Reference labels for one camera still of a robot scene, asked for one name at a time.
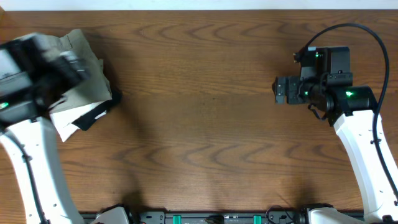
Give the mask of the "khaki shorts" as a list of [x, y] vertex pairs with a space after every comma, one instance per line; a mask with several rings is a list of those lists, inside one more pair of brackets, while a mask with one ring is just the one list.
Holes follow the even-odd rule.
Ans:
[[110, 84], [103, 73], [101, 60], [92, 51], [83, 31], [73, 29], [63, 37], [38, 32], [18, 37], [24, 44], [32, 42], [45, 62], [65, 75], [66, 89], [50, 105], [52, 113], [72, 110], [110, 100]]

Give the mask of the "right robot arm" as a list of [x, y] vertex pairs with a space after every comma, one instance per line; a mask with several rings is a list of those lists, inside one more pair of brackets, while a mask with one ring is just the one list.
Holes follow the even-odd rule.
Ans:
[[397, 223], [397, 165], [376, 114], [369, 86], [353, 86], [348, 47], [310, 47], [297, 76], [277, 77], [272, 89], [277, 104], [306, 104], [327, 120], [343, 143], [363, 201], [361, 223]]

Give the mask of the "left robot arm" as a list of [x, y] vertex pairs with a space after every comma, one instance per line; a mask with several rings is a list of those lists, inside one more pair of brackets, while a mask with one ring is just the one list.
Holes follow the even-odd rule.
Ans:
[[120, 205], [94, 218], [77, 210], [57, 139], [86, 131], [121, 102], [79, 29], [63, 37], [32, 33], [1, 45], [1, 144], [27, 223], [128, 223]]

